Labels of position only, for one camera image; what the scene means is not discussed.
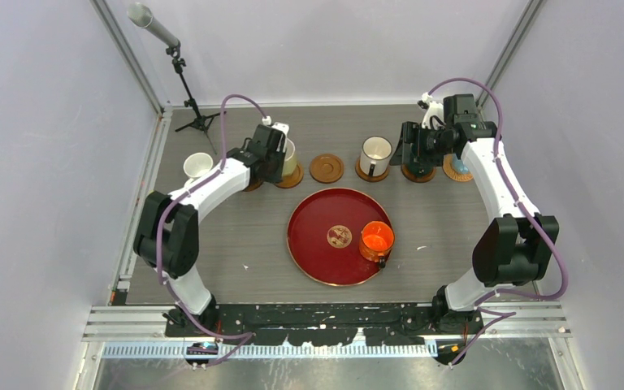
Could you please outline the pale yellow mug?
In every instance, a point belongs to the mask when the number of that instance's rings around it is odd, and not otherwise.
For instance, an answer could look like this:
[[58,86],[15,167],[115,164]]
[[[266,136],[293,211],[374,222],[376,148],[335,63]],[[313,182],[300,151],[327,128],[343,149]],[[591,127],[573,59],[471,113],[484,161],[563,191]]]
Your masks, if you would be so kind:
[[291,176],[296,170],[297,164],[298,160],[296,155],[296,146],[290,139],[287,139],[285,143],[285,156],[282,177],[287,178]]

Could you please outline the white ribbed mug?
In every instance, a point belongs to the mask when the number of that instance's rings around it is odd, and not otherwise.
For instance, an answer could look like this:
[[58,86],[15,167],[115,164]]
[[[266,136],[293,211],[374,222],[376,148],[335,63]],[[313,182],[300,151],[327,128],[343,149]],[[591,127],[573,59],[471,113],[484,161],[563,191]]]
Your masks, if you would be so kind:
[[388,174],[392,144],[381,136],[370,136],[364,140],[357,162],[359,175],[367,181],[378,181]]

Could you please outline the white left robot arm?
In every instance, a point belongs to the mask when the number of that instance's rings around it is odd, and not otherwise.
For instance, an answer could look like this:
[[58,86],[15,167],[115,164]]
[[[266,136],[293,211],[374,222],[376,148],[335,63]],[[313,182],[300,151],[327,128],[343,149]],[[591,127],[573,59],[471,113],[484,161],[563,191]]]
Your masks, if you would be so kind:
[[197,336],[208,336],[217,323],[215,297],[197,270],[202,220],[251,184],[282,180],[288,133],[286,123],[259,124],[252,137],[195,183],[169,194],[152,192],[145,199],[133,252],[167,284],[187,313],[185,325]]

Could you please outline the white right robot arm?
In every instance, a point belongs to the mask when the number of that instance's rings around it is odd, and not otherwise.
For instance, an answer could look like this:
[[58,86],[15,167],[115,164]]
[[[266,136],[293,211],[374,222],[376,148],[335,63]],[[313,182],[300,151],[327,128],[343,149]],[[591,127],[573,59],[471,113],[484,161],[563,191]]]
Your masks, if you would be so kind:
[[436,331],[448,334],[473,322],[485,297],[542,279],[559,224],[555,217],[525,205],[525,193],[507,162],[498,127],[482,119],[473,95],[437,100],[425,93],[418,105],[425,111],[423,120],[401,125],[391,165],[399,166],[408,180],[426,182],[437,167],[460,160],[490,219],[473,249],[471,268],[432,298],[429,322]]

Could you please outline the light blue mug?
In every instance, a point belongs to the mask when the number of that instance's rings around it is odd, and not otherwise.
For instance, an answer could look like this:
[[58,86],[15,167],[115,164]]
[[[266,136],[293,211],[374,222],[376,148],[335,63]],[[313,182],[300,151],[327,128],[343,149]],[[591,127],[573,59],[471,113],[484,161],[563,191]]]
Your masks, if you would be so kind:
[[459,159],[456,154],[452,155],[451,168],[459,175],[467,175],[470,173],[465,163]]

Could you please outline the orange mug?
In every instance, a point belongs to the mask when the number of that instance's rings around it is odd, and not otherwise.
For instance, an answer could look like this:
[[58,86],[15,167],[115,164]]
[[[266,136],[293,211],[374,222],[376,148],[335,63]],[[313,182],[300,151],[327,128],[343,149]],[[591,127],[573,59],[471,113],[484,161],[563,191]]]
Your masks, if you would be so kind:
[[392,228],[382,221],[371,221],[361,231],[359,250],[361,256],[384,269],[395,243]]

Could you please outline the white mug with handle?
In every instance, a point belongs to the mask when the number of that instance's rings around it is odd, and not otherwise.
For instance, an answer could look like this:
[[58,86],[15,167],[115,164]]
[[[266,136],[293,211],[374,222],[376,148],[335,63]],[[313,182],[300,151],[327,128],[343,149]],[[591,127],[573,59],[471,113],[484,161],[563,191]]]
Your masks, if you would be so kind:
[[189,155],[183,163],[184,174],[188,177],[184,183],[188,187],[192,182],[206,175],[213,167],[213,159],[207,153],[195,153]]

